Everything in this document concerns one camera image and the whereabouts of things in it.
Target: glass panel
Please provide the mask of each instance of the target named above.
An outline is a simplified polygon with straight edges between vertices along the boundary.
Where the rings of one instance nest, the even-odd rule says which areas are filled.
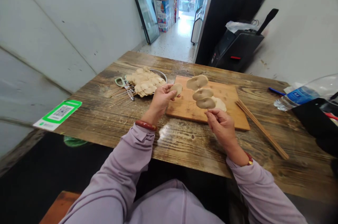
[[[153,0],[138,0],[138,3],[140,5],[144,24],[149,36],[149,41],[152,43],[159,36]]]

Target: plastic bottle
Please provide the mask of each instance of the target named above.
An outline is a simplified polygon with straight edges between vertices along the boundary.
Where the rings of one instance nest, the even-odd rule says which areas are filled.
[[[282,111],[288,111],[318,97],[330,99],[338,91],[338,74],[332,74],[310,81],[276,100],[274,105]]]

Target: hand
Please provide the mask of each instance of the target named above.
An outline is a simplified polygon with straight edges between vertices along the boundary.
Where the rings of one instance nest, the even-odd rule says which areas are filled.
[[[173,84],[165,84],[156,89],[149,109],[141,118],[142,121],[157,125],[169,104],[169,100],[175,101],[177,90],[170,91],[172,86]]]
[[[207,115],[211,131],[216,135],[218,142],[222,145],[230,160],[241,167],[247,165],[249,158],[237,142],[232,117],[216,108],[204,113]]]

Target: wooden table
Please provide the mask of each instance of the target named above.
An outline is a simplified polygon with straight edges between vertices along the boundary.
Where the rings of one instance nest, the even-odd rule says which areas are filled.
[[[136,97],[134,102],[128,99],[108,108],[114,102],[106,92],[117,88],[116,77],[131,74],[144,65],[164,72],[168,83],[173,83],[176,75],[204,74],[210,81],[235,85],[241,100],[290,159],[283,160],[249,118],[251,130],[236,131],[242,148],[273,174],[283,192],[337,202],[338,183],[330,169],[332,157],[316,145],[292,112],[279,111],[273,105],[278,96],[268,87],[282,90],[288,86],[281,81],[129,51],[70,97],[83,104],[55,132],[116,147],[120,137],[148,109],[152,97]],[[164,115],[159,128],[153,158],[231,177],[226,156],[208,125]]]

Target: wooden cutting board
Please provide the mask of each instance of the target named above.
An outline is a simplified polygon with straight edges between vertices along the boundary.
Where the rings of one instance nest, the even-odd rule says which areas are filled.
[[[188,77],[176,76],[175,83],[181,83],[183,91],[180,98],[175,98],[175,101],[169,101],[166,114],[168,116],[207,123],[207,116],[204,114],[206,110],[196,106],[196,101],[192,97],[194,91],[186,87],[189,79]],[[220,98],[225,103],[227,113],[235,121],[236,129],[250,130],[245,113],[235,103],[238,100],[238,95],[234,85],[209,81],[208,85],[203,88],[211,88],[214,91],[214,96]]]

